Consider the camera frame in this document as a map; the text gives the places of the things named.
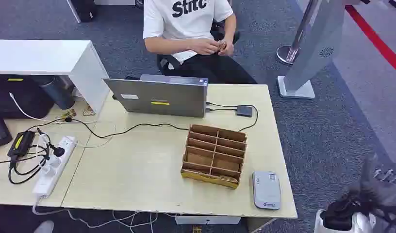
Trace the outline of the person's left hand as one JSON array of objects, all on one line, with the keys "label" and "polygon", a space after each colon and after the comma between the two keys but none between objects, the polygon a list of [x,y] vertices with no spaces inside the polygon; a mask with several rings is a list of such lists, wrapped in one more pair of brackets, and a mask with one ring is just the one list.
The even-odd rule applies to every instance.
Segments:
[{"label": "person's left hand", "polygon": [[218,55],[220,56],[232,56],[234,52],[233,42],[230,40],[219,40],[218,41]]}]

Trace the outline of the person's right hand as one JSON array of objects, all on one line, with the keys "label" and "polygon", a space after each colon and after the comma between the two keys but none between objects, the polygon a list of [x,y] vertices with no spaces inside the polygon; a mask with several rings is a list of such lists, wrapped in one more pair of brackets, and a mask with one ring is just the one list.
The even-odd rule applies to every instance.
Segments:
[{"label": "person's right hand", "polygon": [[211,55],[218,51],[219,42],[208,38],[190,39],[188,49],[200,55]]}]

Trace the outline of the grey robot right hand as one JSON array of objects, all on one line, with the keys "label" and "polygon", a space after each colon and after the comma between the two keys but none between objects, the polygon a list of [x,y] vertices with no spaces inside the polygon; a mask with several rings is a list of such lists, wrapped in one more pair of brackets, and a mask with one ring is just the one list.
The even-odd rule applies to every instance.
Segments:
[{"label": "grey robot right hand", "polygon": [[396,164],[383,161],[377,154],[364,160],[360,191],[383,206],[396,207]]}]

